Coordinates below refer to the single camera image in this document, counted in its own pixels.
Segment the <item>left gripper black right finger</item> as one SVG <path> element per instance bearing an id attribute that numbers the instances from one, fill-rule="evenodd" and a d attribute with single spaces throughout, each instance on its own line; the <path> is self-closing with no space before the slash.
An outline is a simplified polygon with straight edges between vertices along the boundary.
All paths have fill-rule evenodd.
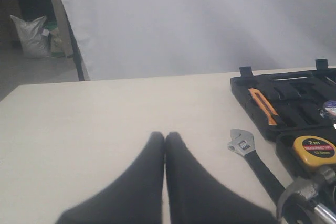
<path id="1" fill-rule="evenodd" d="M 171 223 L 276 223 L 270 211 L 217 181 L 178 132 L 165 139 L 165 165 Z"/>

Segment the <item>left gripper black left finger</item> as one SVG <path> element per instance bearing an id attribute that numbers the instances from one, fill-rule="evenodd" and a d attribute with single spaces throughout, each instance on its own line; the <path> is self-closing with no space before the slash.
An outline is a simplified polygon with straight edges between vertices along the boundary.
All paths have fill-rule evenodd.
<path id="1" fill-rule="evenodd" d="M 152 132 L 134 162 L 108 187 L 64 211 L 57 223 L 162 223 L 165 138 Z"/>

